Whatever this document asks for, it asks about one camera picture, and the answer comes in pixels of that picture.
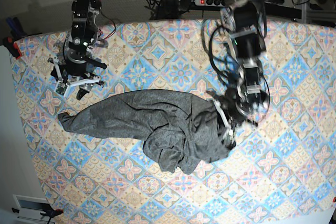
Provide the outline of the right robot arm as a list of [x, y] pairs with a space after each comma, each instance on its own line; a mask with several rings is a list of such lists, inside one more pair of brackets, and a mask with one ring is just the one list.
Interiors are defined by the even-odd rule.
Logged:
[[101, 0], [74, 0], [72, 25], [66, 36], [61, 55], [50, 57], [54, 65], [51, 76], [56, 80], [54, 92], [67, 97], [72, 88], [78, 87], [77, 100], [81, 100], [95, 85], [103, 86], [101, 78], [91, 67], [106, 69], [105, 63], [95, 60], [91, 54], [101, 32], [96, 17], [101, 11]]

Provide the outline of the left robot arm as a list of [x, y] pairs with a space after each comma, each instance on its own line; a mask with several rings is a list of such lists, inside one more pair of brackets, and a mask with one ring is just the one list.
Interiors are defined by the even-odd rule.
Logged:
[[[209, 92], [225, 126], [223, 142], [229, 150], [236, 146], [235, 131], [244, 122], [258, 126], [250, 117], [257, 112], [267, 113], [270, 90], [264, 76], [260, 57], [266, 53], [267, 34], [264, 0], [226, 0], [220, 9], [221, 24], [208, 43], [208, 56], [219, 81], [227, 87], [223, 95]], [[213, 55], [213, 39], [223, 33], [228, 60], [233, 70], [220, 70]]]

